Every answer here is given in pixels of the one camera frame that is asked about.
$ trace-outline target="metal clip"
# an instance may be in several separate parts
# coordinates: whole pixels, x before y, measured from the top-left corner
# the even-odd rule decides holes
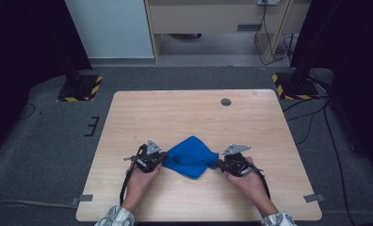
[[[222,155],[232,155],[232,154],[246,151],[250,148],[251,146],[248,146],[248,145],[231,144],[230,146],[228,146],[228,148],[224,152],[222,152]]]
[[[161,147],[159,147],[157,144],[155,144],[151,139],[148,140],[148,148],[146,150],[147,155],[157,153],[160,150],[161,150]]]
[[[131,160],[131,161],[135,161],[135,160],[137,160],[138,158],[135,156],[135,155],[133,155],[133,156],[131,156],[131,157],[125,157],[123,160],[124,161],[128,161],[128,160]]]

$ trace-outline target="gray carpet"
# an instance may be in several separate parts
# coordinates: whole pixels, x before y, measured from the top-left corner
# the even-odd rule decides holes
[[[0,201],[27,200],[70,204],[82,194],[89,168],[105,125],[113,94],[118,90],[152,89],[275,89],[271,75],[287,68],[96,68],[104,76],[93,101],[59,103],[64,76],[39,84],[0,149]],[[320,109],[327,99],[312,100],[285,112],[291,119]],[[283,109],[297,101],[281,101]],[[340,154],[349,210],[357,225],[373,222],[373,168],[365,155],[353,153],[335,113],[327,115]],[[100,117],[93,137],[89,124]],[[310,117],[289,121],[296,142],[304,140]],[[323,112],[313,117],[309,137],[298,150],[320,202],[323,218],[299,225],[351,225],[343,199],[341,176]],[[1,205],[0,225],[93,225],[78,222],[74,209]],[[185,225],[251,225],[194,223]]]

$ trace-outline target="floor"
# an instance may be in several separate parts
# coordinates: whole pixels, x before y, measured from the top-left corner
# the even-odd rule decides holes
[[[290,35],[285,35],[289,45]],[[293,39],[294,48],[297,39]],[[277,46],[277,58],[284,56],[287,49],[283,41]],[[150,66],[152,63],[138,63],[137,61],[124,61],[118,64],[105,64],[93,66]],[[160,56],[156,66],[159,67],[204,67],[204,66],[234,66],[234,67],[262,67],[254,44],[254,32],[239,32],[225,34],[197,34],[191,35],[164,35],[160,48]],[[276,60],[268,66],[284,66],[283,60]]]

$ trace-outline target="human arm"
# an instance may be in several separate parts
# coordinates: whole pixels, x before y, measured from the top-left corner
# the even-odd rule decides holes
[[[246,160],[253,163],[251,157]],[[261,224],[263,226],[294,226],[296,225],[287,212],[279,212],[277,207],[268,197],[260,176],[253,170],[242,177],[235,177],[226,172],[229,182],[237,186],[245,196],[250,199],[262,216]]]
[[[150,184],[160,172],[158,165],[154,171],[145,173],[139,169],[134,169],[130,180],[127,183],[127,191],[124,202],[121,206],[116,205],[109,209],[106,216],[99,220],[95,226],[132,226],[134,225],[134,213],[143,195],[149,189]]]

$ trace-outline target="power outlet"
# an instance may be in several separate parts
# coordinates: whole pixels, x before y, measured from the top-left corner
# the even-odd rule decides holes
[[[278,6],[280,5],[280,0],[257,0],[258,6],[263,6],[264,4],[267,6]]]

